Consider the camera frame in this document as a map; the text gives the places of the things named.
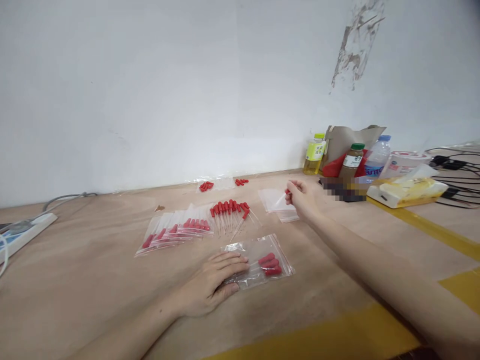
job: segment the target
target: bottle label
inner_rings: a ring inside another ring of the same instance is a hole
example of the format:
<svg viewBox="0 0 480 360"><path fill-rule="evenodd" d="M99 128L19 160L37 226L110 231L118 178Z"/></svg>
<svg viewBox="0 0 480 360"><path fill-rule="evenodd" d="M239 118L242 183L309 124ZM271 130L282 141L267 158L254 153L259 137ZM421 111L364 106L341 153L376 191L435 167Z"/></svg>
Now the bottle label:
<svg viewBox="0 0 480 360"><path fill-rule="evenodd" d="M384 169L383 166L365 165L365 175L371 178L378 178L383 169Z"/></svg>
<svg viewBox="0 0 480 360"><path fill-rule="evenodd" d="M362 161L361 155L359 156L346 155L345 160L343 160L343 166L347 168L358 168L361 161Z"/></svg>
<svg viewBox="0 0 480 360"><path fill-rule="evenodd" d="M320 143L310 143L308 144L308 149L306 151L306 159L310 161L321 160L324 154L325 141Z"/></svg>

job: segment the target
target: white container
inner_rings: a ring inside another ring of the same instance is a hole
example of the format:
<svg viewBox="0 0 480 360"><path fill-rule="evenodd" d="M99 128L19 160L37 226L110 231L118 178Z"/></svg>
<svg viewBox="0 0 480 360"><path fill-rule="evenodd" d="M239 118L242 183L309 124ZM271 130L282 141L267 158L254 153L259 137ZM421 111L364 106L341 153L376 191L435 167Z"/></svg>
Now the white container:
<svg viewBox="0 0 480 360"><path fill-rule="evenodd" d="M378 179L385 164L390 157L390 135L382 135L378 141L366 153L365 175L368 177L367 183Z"/></svg>
<svg viewBox="0 0 480 360"><path fill-rule="evenodd" d="M430 159L431 156L421 152L392 151L387 169L381 174L381 178L388 179L403 176Z"/></svg>

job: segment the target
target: brown paper bag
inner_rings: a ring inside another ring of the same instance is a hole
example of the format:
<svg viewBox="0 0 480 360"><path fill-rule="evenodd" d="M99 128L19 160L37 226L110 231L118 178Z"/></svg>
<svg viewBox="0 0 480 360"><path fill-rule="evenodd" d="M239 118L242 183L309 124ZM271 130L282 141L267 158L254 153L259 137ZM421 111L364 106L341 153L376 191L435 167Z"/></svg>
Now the brown paper bag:
<svg viewBox="0 0 480 360"><path fill-rule="evenodd" d="M385 129L386 127L370 125L363 130L354 131L347 126L330 125L325 133L326 146L320 169L345 154L353 143L365 144L365 149L369 150Z"/></svg>

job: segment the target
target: green bottle cap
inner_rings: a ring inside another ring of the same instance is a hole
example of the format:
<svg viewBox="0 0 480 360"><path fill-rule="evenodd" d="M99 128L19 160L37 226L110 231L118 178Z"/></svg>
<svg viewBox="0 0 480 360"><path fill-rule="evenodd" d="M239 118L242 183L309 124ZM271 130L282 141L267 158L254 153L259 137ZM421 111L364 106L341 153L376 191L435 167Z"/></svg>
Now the green bottle cap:
<svg viewBox="0 0 480 360"><path fill-rule="evenodd" d="M362 144L360 142L354 142L352 145L351 145L351 149L352 150L363 150L365 147L365 144Z"/></svg>

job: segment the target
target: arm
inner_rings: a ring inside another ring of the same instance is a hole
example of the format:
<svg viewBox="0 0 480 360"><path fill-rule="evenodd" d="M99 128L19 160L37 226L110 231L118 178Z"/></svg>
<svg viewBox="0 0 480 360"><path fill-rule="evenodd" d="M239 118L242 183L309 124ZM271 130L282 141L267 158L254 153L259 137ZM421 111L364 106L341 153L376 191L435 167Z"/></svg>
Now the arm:
<svg viewBox="0 0 480 360"><path fill-rule="evenodd" d="M236 283L222 285L230 276L246 271L248 259L235 252L209 258L188 282L165 298L155 298L119 328L103 334L70 359L140 359L162 333L180 317L199 317L213 311L239 290Z"/></svg>
<svg viewBox="0 0 480 360"><path fill-rule="evenodd" d="M443 359L480 359L480 317L405 260L324 216L305 183L289 181L288 204L351 271L407 319Z"/></svg>

